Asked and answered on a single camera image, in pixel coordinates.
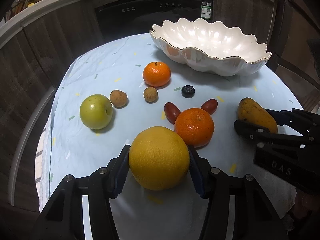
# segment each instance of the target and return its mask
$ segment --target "green apple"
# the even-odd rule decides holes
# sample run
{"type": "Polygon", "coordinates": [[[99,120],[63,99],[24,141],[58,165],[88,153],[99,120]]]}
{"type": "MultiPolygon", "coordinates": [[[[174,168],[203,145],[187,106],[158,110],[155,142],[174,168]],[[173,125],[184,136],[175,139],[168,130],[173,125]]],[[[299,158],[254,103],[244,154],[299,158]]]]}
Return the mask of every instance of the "green apple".
{"type": "Polygon", "coordinates": [[[106,127],[113,113],[110,100],[104,95],[87,97],[80,106],[80,118],[83,124],[98,130],[106,127]]]}

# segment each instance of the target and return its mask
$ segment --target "white ceramic bowl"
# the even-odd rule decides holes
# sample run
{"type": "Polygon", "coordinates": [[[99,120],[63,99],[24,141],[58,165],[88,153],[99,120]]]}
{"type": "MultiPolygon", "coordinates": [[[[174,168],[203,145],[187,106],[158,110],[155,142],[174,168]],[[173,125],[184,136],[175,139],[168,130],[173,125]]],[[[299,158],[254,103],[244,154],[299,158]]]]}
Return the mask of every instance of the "white ceramic bowl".
{"type": "Polygon", "coordinates": [[[208,23],[199,18],[190,22],[180,18],[163,26],[153,24],[150,35],[159,49],[172,60],[201,72],[220,76],[251,75],[271,57],[265,43],[254,35],[244,35],[239,27],[222,22],[208,23]]]}

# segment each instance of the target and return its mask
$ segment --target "wooden cabinet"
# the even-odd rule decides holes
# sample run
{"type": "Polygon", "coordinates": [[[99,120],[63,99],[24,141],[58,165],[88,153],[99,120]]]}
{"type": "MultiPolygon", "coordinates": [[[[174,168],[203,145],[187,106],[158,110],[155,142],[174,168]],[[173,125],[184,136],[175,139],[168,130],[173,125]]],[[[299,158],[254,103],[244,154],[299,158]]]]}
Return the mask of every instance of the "wooden cabinet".
{"type": "Polygon", "coordinates": [[[268,43],[272,33],[275,2],[271,0],[213,0],[213,21],[239,27],[245,35],[254,34],[258,43],[268,43]]]}
{"type": "Polygon", "coordinates": [[[56,88],[77,57],[102,44],[95,15],[86,8],[77,1],[22,24],[37,60],[56,88]]]}
{"type": "MultiPolygon", "coordinates": [[[[30,116],[51,86],[28,41],[20,31],[0,49],[0,201],[7,202],[8,178],[13,155],[30,116]]],[[[30,171],[34,163],[21,161],[30,171]]],[[[19,198],[34,180],[17,179],[15,196],[19,198]]],[[[29,195],[37,198],[36,192],[29,195]]],[[[18,201],[17,206],[37,210],[34,200],[18,201]]]]}
{"type": "Polygon", "coordinates": [[[317,67],[307,43],[308,39],[320,39],[320,33],[295,8],[289,9],[292,11],[291,26],[281,57],[320,84],[317,67]]]}
{"type": "Polygon", "coordinates": [[[29,240],[29,235],[39,214],[39,212],[0,203],[1,239],[29,240]]]}
{"type": "Polygon", "coordinates": [[[276,75],[291,90],[305,111],[312,111],[320,101],[320,91],[296,73],[278,65],[276,75]]]}

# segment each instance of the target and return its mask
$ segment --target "red date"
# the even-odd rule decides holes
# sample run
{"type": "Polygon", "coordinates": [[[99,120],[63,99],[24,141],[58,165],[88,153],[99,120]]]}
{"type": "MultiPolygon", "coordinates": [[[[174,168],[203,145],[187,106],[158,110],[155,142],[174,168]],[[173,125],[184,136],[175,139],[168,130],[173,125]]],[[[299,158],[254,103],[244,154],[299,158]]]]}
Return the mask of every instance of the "red date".
{"type": "Polygon", "coordinates": [[[201,109],[208,112],[209,114],[213,114],[218,107],[218,101],[216,99],[209,99],[208,101],[204,102],[201,106],[201,109]]]}
{"type": "Polygon", "coordinates": [[[164,105],[164,114],[170,123],[174,124],[180,113],[181,111],[175,106],[175,104],[168,102],[164,105]]]}

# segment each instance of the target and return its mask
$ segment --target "oven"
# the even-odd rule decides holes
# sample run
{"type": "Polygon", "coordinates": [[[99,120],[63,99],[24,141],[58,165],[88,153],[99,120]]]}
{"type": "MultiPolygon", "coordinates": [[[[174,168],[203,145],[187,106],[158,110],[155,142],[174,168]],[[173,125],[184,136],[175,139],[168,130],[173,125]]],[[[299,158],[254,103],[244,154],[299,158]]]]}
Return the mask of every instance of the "oven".
{"type": "Polygon", "coordinates": [[[95,13],[104,42],[110,42],[147,33],[166,19],[212,22],[212,5],[212,0],[97,0],[95,13]]]}

